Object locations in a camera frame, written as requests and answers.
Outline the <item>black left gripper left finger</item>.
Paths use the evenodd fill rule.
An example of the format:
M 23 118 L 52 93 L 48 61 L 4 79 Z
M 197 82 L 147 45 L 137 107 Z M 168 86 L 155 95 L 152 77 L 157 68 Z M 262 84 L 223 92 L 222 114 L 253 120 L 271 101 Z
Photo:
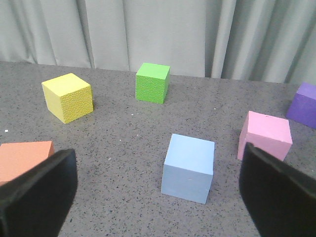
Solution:
M 75 150 L 60 150 L 0 188 L 2 237 L 56 237 L 78 187 Z

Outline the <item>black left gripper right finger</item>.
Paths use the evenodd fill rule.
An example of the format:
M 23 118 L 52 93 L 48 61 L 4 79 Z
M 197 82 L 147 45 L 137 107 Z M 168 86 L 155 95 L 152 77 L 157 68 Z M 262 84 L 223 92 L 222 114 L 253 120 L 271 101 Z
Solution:
M 239 190 L 262 237 L 316 235 L 316 181 L 247 143 Z

